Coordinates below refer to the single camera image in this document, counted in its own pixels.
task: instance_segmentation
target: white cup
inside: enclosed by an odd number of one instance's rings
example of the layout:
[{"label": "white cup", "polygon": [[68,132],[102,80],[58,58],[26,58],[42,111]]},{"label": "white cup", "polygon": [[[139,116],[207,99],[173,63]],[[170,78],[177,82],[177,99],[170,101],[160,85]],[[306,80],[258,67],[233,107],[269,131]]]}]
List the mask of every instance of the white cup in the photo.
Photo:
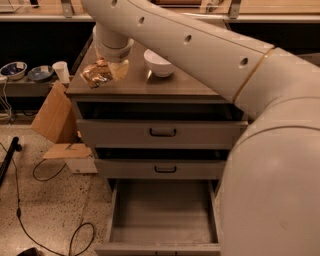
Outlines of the white cup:
[{"label": "white cup", "polygon": [[56,72],[59,80],[63,84],[70,83],[70,75],[68,70],[68,64],[65,61],[58,61],[52,65],[54,71]]}]

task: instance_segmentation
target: drawer handle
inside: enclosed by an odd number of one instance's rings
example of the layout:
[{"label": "drawer handle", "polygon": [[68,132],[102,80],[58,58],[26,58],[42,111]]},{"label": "drawer handle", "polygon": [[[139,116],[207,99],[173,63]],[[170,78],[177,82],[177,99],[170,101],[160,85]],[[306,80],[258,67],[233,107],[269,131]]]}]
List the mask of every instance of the drawer handle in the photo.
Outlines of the drawer handle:
[{"label": "drawer handle", "polygon": [[174,166],[174,167],[158,167],[158,166],[155,166],[154,167],[154,171],[157,172],[157,173],[175,173],[177,171],[177,166]]},{"label": "drawer handle", "polygon": [[174,137],[177,135],[177,130],[165,130],[165,129],[149,129],[149,133],[153,137]]}]

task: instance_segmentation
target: drawer cabinet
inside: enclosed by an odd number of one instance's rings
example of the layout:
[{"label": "drawer cabinet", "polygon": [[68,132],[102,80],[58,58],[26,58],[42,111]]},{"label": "drawer cabinet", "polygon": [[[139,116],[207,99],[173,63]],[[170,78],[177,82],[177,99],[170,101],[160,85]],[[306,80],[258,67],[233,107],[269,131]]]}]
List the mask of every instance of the drawer cabinet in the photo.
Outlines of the drawer cabinet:
[{"label": "drawer cabinet", "polygon": [[96,252],[220,255],[214,192],[247,122],[179,69],[164,79],[150,76],[144,48],[134,47],[123,81],[91,90],[78,71],[67,91],[113,193],[107,237]]}]

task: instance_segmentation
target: white bowl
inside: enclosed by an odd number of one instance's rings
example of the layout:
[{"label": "white bowl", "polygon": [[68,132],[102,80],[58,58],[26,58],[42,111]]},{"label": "white bowl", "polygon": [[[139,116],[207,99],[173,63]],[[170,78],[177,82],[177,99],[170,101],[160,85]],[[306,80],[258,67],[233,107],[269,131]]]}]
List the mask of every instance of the white bowl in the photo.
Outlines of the white bowl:
[{"label": "white bowl", "polygon": [[21,61],[12,62],[0,69],[0,74],[8,77],[10,80],[19,80],[24,77],[27,64]]},{"label": "white bowl", "polygon": [[149,49],[144,52],[144,59],[148,68],[156,76],[167,77],[170,76],[174,71],[173,64]]}]

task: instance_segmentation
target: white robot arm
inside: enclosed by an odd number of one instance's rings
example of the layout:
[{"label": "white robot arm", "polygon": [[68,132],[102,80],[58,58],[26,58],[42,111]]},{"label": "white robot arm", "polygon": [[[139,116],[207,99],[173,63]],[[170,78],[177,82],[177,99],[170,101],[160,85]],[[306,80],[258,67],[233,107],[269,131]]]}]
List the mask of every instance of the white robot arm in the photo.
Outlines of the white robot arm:
[{"label": "white robot arm", "polygon": [[320,69],[147,0],[82,4],[108,61],[125,59],[137,40],[255,120],[224,172],[222,255],[319,256]]}]

